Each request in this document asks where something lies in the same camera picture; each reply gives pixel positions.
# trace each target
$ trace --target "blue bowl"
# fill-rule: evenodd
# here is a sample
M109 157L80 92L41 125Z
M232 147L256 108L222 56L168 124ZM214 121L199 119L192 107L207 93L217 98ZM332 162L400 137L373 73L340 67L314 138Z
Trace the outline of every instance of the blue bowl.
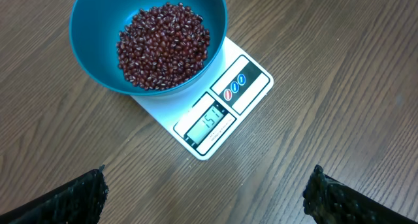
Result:
M143 90L125 80L119 70L116 43L119 31L129 25L140 8L148 10L166 2L189 5L203 17L203 26L210 31L208 59L204 68L187 82L175 88ZM129 95L171 94L195 83L221 50L227 33L227 5L225 0L76 0L70 17L70 42L82 68L103 86Z

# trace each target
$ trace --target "adzuki bean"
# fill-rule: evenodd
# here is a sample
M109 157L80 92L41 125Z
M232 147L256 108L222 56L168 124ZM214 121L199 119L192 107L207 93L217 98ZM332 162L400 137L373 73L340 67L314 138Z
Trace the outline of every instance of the adzuki bean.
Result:
M125 80L145 90L165 90L196 75L210 45L210 32L202 21L182 3L140 9L116 43Z

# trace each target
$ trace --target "wooden surface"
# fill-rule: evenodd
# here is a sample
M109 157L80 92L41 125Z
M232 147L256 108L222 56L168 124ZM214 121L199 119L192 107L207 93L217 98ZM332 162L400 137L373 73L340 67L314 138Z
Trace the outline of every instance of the wooden surface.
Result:
M313 223L314 165L418 221L418 0L227 0L275 85L208 162L85 74L74 0L0 0L0 214L105 164L101 223Z

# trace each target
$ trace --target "scale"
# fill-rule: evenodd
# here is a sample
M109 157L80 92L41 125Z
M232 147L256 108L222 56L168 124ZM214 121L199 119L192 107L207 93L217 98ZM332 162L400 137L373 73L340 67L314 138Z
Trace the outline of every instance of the scale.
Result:
M273 86L273 77L225 37L192 86L172 95L132 96L197 159L207 160Z

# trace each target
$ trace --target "digital display screen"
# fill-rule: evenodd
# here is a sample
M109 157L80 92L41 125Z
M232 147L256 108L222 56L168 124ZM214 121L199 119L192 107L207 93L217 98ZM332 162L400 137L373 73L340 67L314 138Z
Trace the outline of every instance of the digital display screen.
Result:
M189 130L187 136L196 144L200 144L205 136L222 118L223 114L216 107L211 106L209 110Z

